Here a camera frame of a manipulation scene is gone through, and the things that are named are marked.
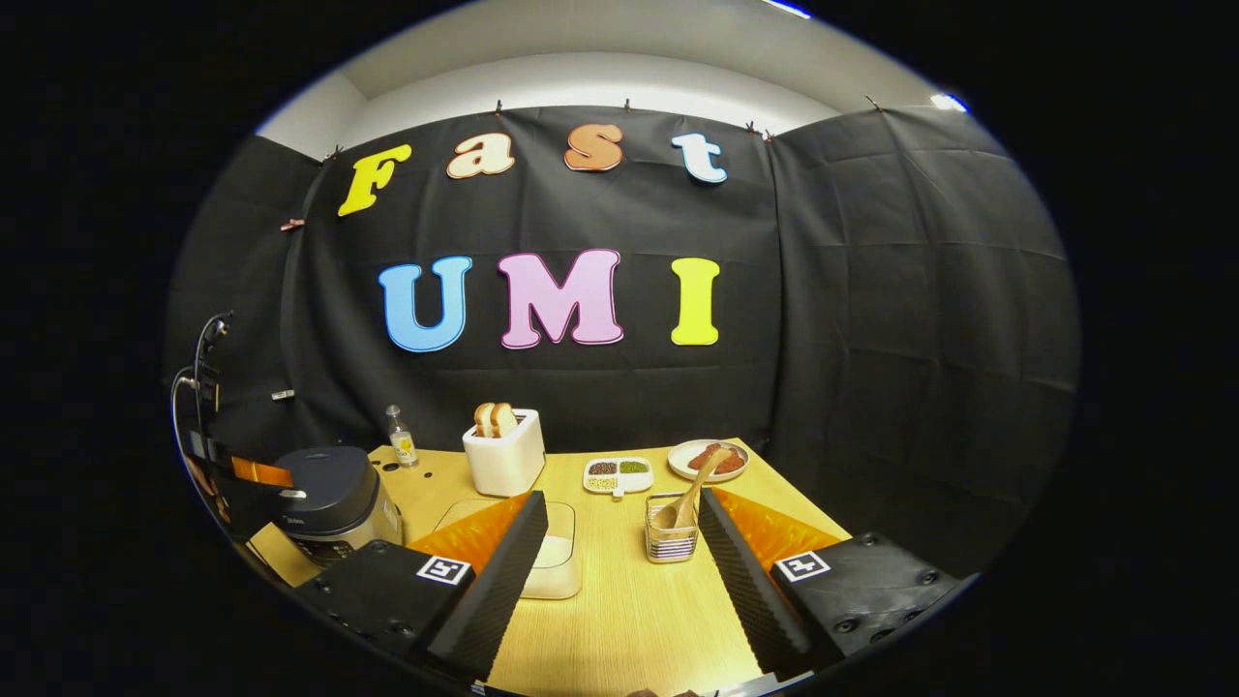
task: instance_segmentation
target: black fabric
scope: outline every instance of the black fabric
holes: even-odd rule
[[[564,165],[587,123],[623,130],[615,168]],[[456,144],[492,131],[517,163],[447,177]],[[724,183],[694,180],[669,146],[695,131],[721,146]],[[413,155],[378,201],[341,218],[352,163],[401,144]],[[306,225],[279,232],[318,173]],[[192,354],[211,313],[237,311],[213,355],[214,432],[245,457],[373,448],[393,402],[431,449],[458,451],[473,409],[498,401],[538,410],[550,452],[738,436],[845,529],[966,576],[1022,522],[1066,439],[1070,267],[1031,184],[966,114],[866,110],[767,142],[673,114],[518,109],[385,135],[323,166],[255,136],[222,182],[177,269],[169,355]],[[591,248],[621,254],[623,339],[504,348],[498,260],[533,251],[563,281]],[[378,274],[420,265],[416,313],[431,326],[430,266],[449,255],[473,261],[463,333],[408,353],[387,333]],[[722,267],[712,345],[670,340],[679,256]],[[271,402],[286,389],[296,397]]]
[[[869,110],[772,144],[784,318],[767,458],[954,574],[1015,532],[1073,410],[1070,267],[971,118]]]
[[[569,170],[567,132],[586,123],[623,130],[623,161],[605,172]],[[517,163],[501,175],[452,180],[453,147],[507,132]],[[721,146],[721,186],[698,183],[670,139],[705,132]],[[364,210],[337,214],[351,163],[400,144],[413,155],[395,167]],[[743,129],[703,119],[607,108],[522,109],[409,129],[339,155],[325,176],[290,260],[291,336],[285,361],[299,435],[320,443],[373,444],[384,409],[398,404],[422,448],[460,449],[482,402],[510,402],[541,415],[551,452],[653,447],[701,436],[762,444],[774,394],[779,260],[767,149]],[[622,340],[585,345],[565,336],[528,350],[501,344],[508,328],[508,281],[501,258],[533,251],[563,281],[591,248],[621,254],[613,292]],[[441,316],[430,265],[468,255],[465,331],[440,352],[413,354],[388,336],[378,274],[421,266],[419,322]],[[670,340],[679,313],[680,256],[717,261],[712,345]],[[264,400],[228,402],[248,421]],[[230,432],[238,438],[239,432]]]
[[[165,371],[191,365],[208,317],[232,308],[227,336],[208,361],[221,371],[221,411],[212,433],[234,456],[273,463],[300,448],[325,446],[294,428],[276,340],[280,288],[290,234],[318,162],[260,136],[248,137],[219,175],[186,235],[169,287]],[[237,405],[245,405],[238,413]]]

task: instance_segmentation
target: wooden spoon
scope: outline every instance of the wooden spoon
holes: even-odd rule
[[[693,487],[690,487],[689,490],[673,504],[658,511],[650,525],[660,530],[673,530],[691,525],[693,504],[696,503],[696,496],[698,493],[701,491],[701,485],[705,484],[705,480],[709,479],[711,474],[714,474],[715,468],[730,458],[732,453],[733,451],[726,446],[711,453],[710,458],[701,464],[701,469],[698,470],[696,479],[693,480]]]

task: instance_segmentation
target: glass bottle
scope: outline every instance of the glass bottle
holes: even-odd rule
[[[395,458],[401,468],[411,468],[418,464],[418,451],[413,447],[413,435],[409,427],[400,421],[400,407],[388,406],[388,438],[392,439],[392,448],[395,448]]]

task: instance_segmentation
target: wire basket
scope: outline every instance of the wire basket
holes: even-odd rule
[[[662,511],[680,496],[683,496],[683,493],[652,494],[646,498],[646,557],[655,565],[688,561],[696,550],[696,506],[693,506],[694,525],[672,530],[662,530],[650,525],[658,511]]]

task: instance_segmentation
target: toast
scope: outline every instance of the toast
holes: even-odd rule
[[[512,411],[512,405],[499,402],[494,410],[491,410],[491,427],[494,438],[512,436],[512,432],[517,430],[517,415]]]
[[[494,412],[494,402],[486,402],[479,405],[477,410],[473,410],[473,423],[477,430],[473,432],[478,438],[494,438],[494,425],[491,422],[492,412]]]

